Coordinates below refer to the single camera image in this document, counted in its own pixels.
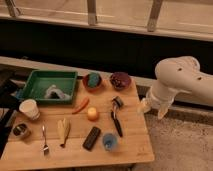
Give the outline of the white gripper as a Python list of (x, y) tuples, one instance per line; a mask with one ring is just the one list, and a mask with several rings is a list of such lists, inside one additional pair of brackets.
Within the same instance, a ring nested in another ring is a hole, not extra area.
[(168, 112), (168, 108), (174, 102), (175, 91), (162, 84), (154, 82), (138, 106), (138, 113), (145, 114), (151, 110), (151, 106), (158, 110), (158, 119), (162, 119)]

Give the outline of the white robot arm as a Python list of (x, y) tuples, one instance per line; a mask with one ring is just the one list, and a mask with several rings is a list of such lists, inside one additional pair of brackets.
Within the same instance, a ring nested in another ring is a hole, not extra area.
[(193, 56), (166, 58), (155, 67), (157, 80), (140, 101), (138, 112), (145, 114), (152, 108), (162, 119), (179, 93), (192, 94), (213, 106), (213, 75), (200, 71), (200, 63)]

